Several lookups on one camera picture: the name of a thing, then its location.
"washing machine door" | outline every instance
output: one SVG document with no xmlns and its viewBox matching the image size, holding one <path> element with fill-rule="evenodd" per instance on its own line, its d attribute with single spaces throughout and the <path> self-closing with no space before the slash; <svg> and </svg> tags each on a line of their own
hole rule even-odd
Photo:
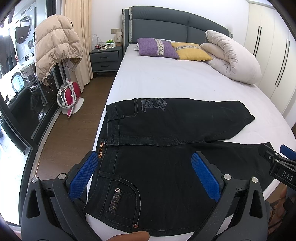
<svg viewBox="0 0 296 241">
<path fill-rule="evenodd" d="M 15 28 L 15 40 L 18 44 L 22 44 L 27 38 L 31 31 L 32 22 L 29 17 L 24 17 L 17 22 Z"/>
<path fill-rule="evenodd" d="M 11 78 L 11 86 L 12 89 L 15 93 L 20 92 L 20 90 L 24 87 L 25 85 L 25 81 L 21 76 L 20 72 L 16 72 L 15 74 L 13 74 L 12 78 Z"/>
</svg>

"gray upholstered headboard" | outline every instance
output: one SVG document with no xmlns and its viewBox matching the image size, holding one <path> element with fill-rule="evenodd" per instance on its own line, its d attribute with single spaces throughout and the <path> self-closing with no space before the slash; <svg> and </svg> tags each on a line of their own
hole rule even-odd
<svg viewBox="0 0 296 241">
<path fill-rule="evenodd" d="M 205 31 L 214 30 L 229 37 L 223 26 L 201 16 L 179 10 L 134 6 L 122 10 L 123 54 L 138 38 L 168 39 L 176 42 L 202 44 Z"/>
</svg>

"white tile floor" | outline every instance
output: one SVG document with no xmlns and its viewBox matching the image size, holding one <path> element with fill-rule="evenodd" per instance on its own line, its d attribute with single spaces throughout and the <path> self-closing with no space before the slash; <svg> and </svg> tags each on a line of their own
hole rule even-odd
<svg viewBox="0 0 296 241">
<path fill-rule="evenodd" d="M 21 153 L 2 130 L 0 138 L 0 213 L 4 220 L 19 224 L 20 183 L 28 154 Z"/>
</svg>

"nightstand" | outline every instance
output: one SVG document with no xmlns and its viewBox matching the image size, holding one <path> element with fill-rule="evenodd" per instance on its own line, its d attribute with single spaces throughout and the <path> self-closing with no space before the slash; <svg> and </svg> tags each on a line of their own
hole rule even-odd
<svg viewBox="0 0 296 241">
<path fill-rule="evenodd" d="M 89 53 L 93 72 L 117 71 L 122 61 L 122 46 L 94 49 Z"/>
</svg>

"black wardrobe handle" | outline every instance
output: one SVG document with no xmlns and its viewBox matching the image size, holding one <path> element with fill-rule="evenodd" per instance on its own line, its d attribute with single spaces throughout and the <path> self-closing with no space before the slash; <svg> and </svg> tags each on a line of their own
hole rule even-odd
<svg viewBox="0 0 296 241">
<path fill-rule="evenodd" d="M 289 44 L 288 44 L 288 52 L 287 52 L 287 57 L 286 57 L 286 62 L 285 62 L 284 70 L 283 70 L 283 72 L 282 72 L 282 74 L 281 74 L 281 78 L 280 78 L 280 80 L 279 80 L 279 83 L 281 82 L 281 79 L 282 79 L 283 74 L 284 74 L 284 72 L 285 72 L 285 68 L 286 68 L 286 64 L 287 64 L 287 60 L 288 60 L 288 55 L 289 55 L 289 50 L 290 50 L 290 41 L 289 41 Z"/>
<path fill-rule="evenodd" d="M 257 43 L 258 43 L 258 36 L 259 36 L 259 31 L 260 31 L 260 26 L 258 26 L 257 39 L 256 39 L 256 44 L 255 44 L 255 48 L 254 48 L 253 55 L 255 55 L 255 52 L 256 52 L 256 47 L 257 47 Z"/>
<path fill-rule="evenodd" d="M 282 63 L 282 65 L 281 65 L 281 70 L 279 71 L 279 76 L 278 76 L 278 78 L 276 79 L 276 83 L 275 83 L 275 85 L 277 84 L 278 80 L 280 79 L 281 71 L 282 71 L 283 66 L 284 66 L 284 63 L 285 63 L 286 53 L 287 53 L 287 45 L 288 45 L 288 40 L 286 39 L 286 48 L 285 48 L 284 59 L 283 59 L 283 63 Z"/>
<path fill-rule="evenodd" d="M 257 50 L 256 50 L 255 57 L 256 57 L 256 55 L 257 55 L 258 48 L 259 48 L 259 44 L 260 44 L 260 39 L 261 39 L 261 32 L 262 32 L 262 27 L 260 27 L 260 34 L 259 34 L 259 40 L 258 40 L 258 45 L 257 45 Z"/>
</svg>

